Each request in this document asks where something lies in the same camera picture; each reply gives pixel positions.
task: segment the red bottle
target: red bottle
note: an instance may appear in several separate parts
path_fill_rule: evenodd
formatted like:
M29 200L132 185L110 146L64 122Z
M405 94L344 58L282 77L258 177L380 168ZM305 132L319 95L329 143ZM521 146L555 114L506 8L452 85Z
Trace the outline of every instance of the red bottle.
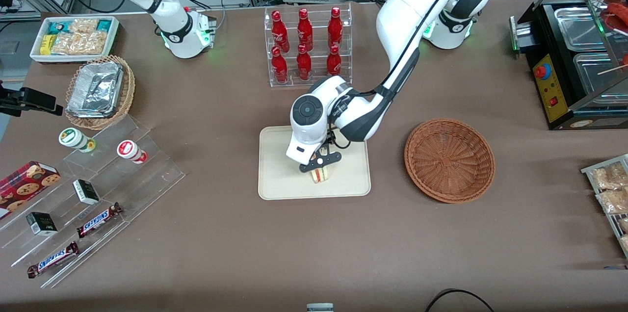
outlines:
M304 44L299 45L299 56L296 57L296 65L299 67L299 78L304 81L312 77L312 58Z
M281 51L287 53L290 51L290 43L288 42L288 29L286 24L281 21L281 14L275 10L271 13L273 17L273 40L276 46L281 48Z
M281 51L277 46L273 46L271 52L273 53L271 64L273 64L275 78L279 84L285 84L288 81L288 65L286 64L286 60L282 57Z
M308 51L314 48L314 33L312 33L312 23L308 19L308 10L299 9L299 25L296 27L299 33L299 43L304 44Z
M327 26L328 41L327 44L331 48L334 44L340 46L342 44L342 21L340 20L340 8L334 6L332 8L332 18Z
M327 56L327 74L334 76L340 75L340 64L342 59L338 55L338 45L333 45L329 49L329 55Z

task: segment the wicker basket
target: wicker basket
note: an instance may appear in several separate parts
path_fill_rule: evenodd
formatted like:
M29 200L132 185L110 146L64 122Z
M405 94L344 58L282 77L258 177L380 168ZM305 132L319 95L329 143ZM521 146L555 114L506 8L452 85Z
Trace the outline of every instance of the wicker basket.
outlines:
M489 189L495 174L491 147L475 129L437 118L410 133L406 169L423 192L446 203L466 203Z
M74 126L88 128L92 130L101 130L115 122L117 119L126 115L131 108L131 104L133 102L133 93L135 92L135 76L133 75L133 71L129 68L129 65L122 58L116 57L115 55L108 55L107 57L94 59L93 61L87 62L87 64L104 62L116 62L124 67L123 84L120 88L117 111L112 117L109 118L78 118L69 115L69 113L66 112L65 115ZM66 102L70 102L70 96L72 95L72 91L74 90L74 83L77 80L79 71L80 69L77 70L76 73L74 73L74 78L72 78L72 81L70 82L70 87L65 94Z

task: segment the beige tray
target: beige tray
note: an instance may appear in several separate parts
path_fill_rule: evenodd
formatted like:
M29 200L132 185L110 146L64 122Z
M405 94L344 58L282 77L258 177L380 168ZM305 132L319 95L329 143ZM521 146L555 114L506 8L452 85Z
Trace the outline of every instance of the beige tray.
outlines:
M258 193L264 200L364 196L370 192L370 171L365 142L340 150L342 160L329 165L329 180L315 184L309 173L286 156L290 126L266 127L260 133L260 172ZM338 144L347 139L336 131ZM331 151L339 151L332 146Z

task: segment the red cookie box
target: red cookie box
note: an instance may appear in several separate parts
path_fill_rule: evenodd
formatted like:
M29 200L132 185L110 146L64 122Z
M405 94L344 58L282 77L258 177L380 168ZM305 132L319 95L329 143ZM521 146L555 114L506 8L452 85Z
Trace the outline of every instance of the red cookie box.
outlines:
M0 181L0 219L31 200L61 176L54 168L30 161Z

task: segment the stainless steel tray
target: stainless steel tray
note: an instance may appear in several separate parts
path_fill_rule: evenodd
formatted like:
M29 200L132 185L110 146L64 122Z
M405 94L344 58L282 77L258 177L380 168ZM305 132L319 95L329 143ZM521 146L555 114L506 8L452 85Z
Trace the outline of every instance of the stainless steel tray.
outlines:
M588 8L561 8L554 16L567 48L574 52L604 51L604 43Z
M613 72L597 75L599 72L613 68L608 53L579 53L574 57L574 64L587 94L604 88L617 76ZM594 102L597 104L628 104L628 79L600 95Z

